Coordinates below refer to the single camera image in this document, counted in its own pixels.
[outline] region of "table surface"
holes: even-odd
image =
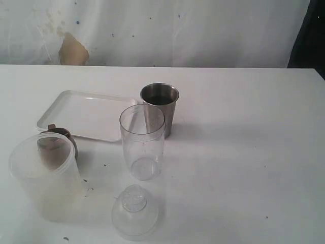
[[[114,197],[140,184],[159,200],[148,243],[324,243],[325,81],[314,70],[0,66],[0,242],[132,243],[115,232]],[[39,217],[8,172],[8,157],[63,90],[139,99],[176,86],[162,174],[132,178],[120,142],[76,138],[94,188],[76,222]]]

